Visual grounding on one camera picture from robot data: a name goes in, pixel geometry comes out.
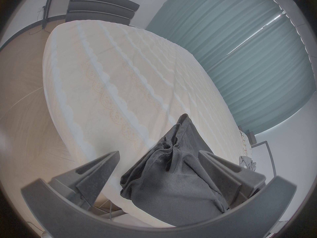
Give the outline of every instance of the dark gray baseboard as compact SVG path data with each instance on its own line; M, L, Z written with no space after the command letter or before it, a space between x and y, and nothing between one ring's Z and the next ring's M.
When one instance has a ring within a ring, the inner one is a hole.
M54 17L50 17L47 18L47 22L52 22L52 21L56 21L56 20L61 20L61 19L65 19L66 15L58 15L58 16L54 16ZM8 45L14 38L18 37L20 34L36 27L36 26L40 26L42 24L42 20L34 22L26 27L24 27L23 29L21 29L20 31L16 32L14 35L12 35L1 47L0 47L0 52L1 50Z

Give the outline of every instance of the bed sheet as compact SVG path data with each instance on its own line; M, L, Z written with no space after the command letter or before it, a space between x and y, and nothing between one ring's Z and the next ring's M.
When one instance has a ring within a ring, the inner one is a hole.
M103 194L154 227L170 225L120 196L120 178L187 113L214 154L235 164L240 131L218 89L191 53L135 27L72 21L50 34L44 92L53 123L82 165L119 150Z

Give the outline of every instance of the floor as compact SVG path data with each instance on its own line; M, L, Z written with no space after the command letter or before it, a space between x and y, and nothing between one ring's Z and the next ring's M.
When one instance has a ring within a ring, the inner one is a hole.
M20 189L77 165L58 135L47 109L42 79L46 40L64 20L37 26L12 40L0 52L0 182L18 214L39 235L43 228L34 218ZM106 201L98 198L96 205Z

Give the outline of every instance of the crumpled gray cloth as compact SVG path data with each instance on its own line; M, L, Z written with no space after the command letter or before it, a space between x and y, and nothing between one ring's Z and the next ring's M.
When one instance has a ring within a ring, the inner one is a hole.
M183 114L164 137L122 177L121 196L173 226L210 220L229 208L198 160L212 151Z
M256 170L256 162L253 162L253 160L248 156L240 156L239 165L240 167L246 167L252 171Z

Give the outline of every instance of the curtain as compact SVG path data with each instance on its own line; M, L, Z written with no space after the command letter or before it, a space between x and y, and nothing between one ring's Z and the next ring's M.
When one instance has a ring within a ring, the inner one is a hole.
M316 90L305 46L273 0L168 0L147 30L193 54L244 131L279 124Z

